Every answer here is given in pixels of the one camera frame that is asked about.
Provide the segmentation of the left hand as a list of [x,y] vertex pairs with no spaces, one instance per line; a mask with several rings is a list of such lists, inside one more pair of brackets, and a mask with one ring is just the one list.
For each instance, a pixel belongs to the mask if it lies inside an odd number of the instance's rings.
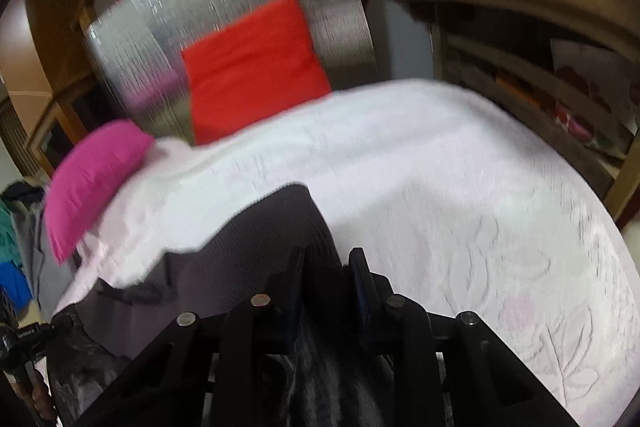
[[19,381],[16,381],[12,384],[14,392],[28,407],[32,407],[43,421],[55,426],[58,413],[56,413],[49,388],[37,369],[32,373],[30,381],[32,382],[31,391],[27,391]]

